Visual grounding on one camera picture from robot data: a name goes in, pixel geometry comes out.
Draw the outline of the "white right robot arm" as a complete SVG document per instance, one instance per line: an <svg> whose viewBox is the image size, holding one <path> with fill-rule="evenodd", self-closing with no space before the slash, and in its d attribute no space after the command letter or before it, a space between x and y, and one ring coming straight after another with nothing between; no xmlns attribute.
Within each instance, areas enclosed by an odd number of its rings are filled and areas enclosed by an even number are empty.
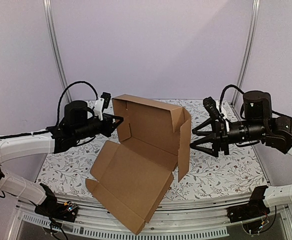
<svg viewBox="0 0 292 240"><path fill-rule="evenodd" d="M199 139L190 144L191 149L217 158L220 153L229 155L230 145L263 144L292 160L292 117L273 110L268 92L251 90L242 97L243 117L238 121L226 118L220 102L211 97L203 100L209 118L192 130Z"/></svg>

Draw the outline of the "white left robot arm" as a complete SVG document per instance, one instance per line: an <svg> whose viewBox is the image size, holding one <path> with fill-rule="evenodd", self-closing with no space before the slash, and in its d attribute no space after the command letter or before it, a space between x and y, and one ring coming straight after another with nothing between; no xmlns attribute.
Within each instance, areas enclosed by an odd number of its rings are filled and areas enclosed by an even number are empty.
<svg viewBox="0 0 292 240"><path fill-rule="evenodd" d="M76 100L64 107L64 117L45 129L13 135L0 135L0 167L4 162L37 155L58 154L91 142L97 135L110 137L123 122L123 117L104 113L108 105L98 99L93 108ZM44 184L37 184L0 168L0 191L24 198L49 216L56 217L60 206L54 193Z"/></svg>

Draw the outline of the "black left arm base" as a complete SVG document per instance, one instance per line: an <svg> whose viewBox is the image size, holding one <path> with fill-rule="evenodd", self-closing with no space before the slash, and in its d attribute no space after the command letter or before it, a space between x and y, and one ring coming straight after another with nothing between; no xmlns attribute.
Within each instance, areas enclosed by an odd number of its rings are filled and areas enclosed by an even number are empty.
<svg viewBox="0 0 292 240"><path fill-rule="evenodd" d="M58 203L55 194L48 186L42 183L39 185L45 191L46 198L43 203L35 207L34 212L49 218L74 223L78 213L78 204L72 203L71 201Z"/></svg>

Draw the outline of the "brown cardboard paper box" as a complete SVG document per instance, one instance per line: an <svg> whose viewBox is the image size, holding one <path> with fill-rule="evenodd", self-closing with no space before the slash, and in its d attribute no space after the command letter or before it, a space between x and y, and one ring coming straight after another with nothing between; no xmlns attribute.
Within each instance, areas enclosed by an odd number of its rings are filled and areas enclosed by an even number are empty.
<svg viewBox="0 0 292 240"><path fill-rule="evenodd" d="M173 182L189 171L191 115L182 106L123 94L119 141L106 141L85 181L88 191L127 229L139 234Z"/></svg>

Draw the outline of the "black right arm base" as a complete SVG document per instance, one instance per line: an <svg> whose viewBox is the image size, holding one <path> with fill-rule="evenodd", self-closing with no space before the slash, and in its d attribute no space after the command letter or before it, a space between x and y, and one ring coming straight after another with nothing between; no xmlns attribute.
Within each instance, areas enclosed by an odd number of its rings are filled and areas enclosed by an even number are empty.
<svg viewBox="0 0 292 240"><path fill-rule="evenodd" d="M270 208L266 207L263 202L265 191L268 188L267 185L258 186L253 190L247 203L228 207L227 217L230 222L236 223L259 218L257 221L244 223L242 227L250 235L260 234L269 219Z"/></svg>

